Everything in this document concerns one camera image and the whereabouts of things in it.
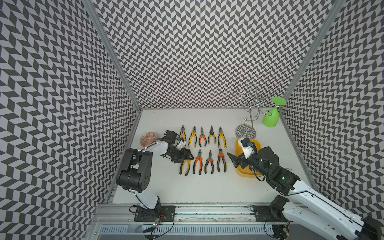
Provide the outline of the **orange black diagonal cutters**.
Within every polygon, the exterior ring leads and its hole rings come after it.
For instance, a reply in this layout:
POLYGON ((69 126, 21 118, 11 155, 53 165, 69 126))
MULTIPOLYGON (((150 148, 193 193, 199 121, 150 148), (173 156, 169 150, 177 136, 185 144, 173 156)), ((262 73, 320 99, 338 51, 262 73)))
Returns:
POLYGON ((224 166, 224 173, 227 172, 227 164, 225 160, 225 155, 222 149, 219 149, 219 154, 218 154, 218 160, 217 160, 217 171, 220 173, 221 172, 221 163, 223 163, 224 166))

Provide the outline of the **orange black long-nose pliers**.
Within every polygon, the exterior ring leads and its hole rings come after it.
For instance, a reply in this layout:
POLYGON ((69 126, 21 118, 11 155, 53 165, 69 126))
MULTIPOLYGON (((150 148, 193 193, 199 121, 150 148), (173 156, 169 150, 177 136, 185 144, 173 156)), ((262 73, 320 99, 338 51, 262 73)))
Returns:
POLYGON ((209 152, 209 157, 207 158, 206 163, 205 163, 205 167, 204 167, 205 174, 207 174, 207 172, 208 172, 208 165, 211 165, 211 175, 213 175, 215 167, 214 167, 214 161, 212 158, 212 151, 211 150, 209 152))

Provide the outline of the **orange black needle-nose pliers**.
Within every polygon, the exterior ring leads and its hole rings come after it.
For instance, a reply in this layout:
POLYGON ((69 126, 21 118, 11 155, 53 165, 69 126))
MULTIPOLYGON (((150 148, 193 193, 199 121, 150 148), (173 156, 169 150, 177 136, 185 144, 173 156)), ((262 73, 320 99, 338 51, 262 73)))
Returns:
POLYGON ((201 127, 201 132, 200 132, 200 137, 199 137, 199 146, 202 147, 206 147, 207 146, 207 139, 206 139, 206 136, 204 134, 204 129, 203 127, 201 127))

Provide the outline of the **large yellow black pliers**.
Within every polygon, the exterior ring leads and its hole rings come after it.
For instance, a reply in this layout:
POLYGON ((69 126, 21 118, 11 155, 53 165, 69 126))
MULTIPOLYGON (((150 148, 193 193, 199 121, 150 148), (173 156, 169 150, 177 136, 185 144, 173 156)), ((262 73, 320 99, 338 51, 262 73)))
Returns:
POLYGON ((227 141, 226 141, 226 137, 224 135, 222 127, 219 127, 218 147, 219 149, 227 148, 227 141))

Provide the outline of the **small yellow needle-nose pliers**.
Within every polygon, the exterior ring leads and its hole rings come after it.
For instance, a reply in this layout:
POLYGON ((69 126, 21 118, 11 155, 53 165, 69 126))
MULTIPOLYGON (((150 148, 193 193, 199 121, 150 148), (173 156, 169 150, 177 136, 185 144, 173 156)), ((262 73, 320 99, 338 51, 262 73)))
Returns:
POLYGON ((208 136, 208 144, 210 145, 211 144, 211 139, 213 139, 213 143, 216 144, 217 143, 217 138, 215 136, 215 132, 214 132, 214 128, 213 126, 210 127, 210 132, 209 132, 209 136, 208 136))

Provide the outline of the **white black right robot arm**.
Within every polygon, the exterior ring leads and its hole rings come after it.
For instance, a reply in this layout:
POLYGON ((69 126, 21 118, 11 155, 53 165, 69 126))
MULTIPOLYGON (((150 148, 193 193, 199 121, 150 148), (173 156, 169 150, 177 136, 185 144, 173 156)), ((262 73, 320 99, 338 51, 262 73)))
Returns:
POLYGON ((279 195, 270 207, 284 219, 302 225, 327 240, 379 240, 384 236, 380 221, 362 218, 332 202, 279 164, 279 157, 270 147, 260 151, 243 148, 240 156, 228 155, 234 166, 251 167, 264 176, 279 195))

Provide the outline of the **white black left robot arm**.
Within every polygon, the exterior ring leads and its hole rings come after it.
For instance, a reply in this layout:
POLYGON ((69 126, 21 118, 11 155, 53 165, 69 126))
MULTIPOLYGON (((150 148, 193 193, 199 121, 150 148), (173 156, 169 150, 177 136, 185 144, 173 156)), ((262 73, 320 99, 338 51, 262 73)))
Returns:
POLYGON ((167 130, 162 138, 141 150, 127 149, 116 173, 117 185, 132 193, 139 200, 141 208, 148 211, 158 210, 161 207, 160 197, 149 187, 152 161, 158 157, 169 159, 173 163, 191 160, 191 152, 186 145, 184 134, 167 130))

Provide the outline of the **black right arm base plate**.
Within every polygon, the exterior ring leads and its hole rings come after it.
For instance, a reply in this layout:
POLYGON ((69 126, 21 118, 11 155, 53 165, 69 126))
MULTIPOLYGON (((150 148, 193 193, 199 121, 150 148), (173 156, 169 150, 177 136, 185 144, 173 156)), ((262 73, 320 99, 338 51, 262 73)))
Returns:
POLYGON ((270 206, 250 206, 257 222, 288 222, 283 215, 282 208, 270 206))

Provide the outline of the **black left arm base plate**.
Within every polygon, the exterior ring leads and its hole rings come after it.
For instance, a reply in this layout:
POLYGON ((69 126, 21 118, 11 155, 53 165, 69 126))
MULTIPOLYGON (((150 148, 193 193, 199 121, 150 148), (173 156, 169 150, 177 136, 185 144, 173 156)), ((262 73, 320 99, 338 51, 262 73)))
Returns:
POLYGON ((160 206, 154 210, 148 210, 140 206, 135 206, 135 210, 130 210, 134 213, 135 222, 155 222, 156 219, 162 220, 162 222, 173 222, 175 220, 175 206, 160 206))

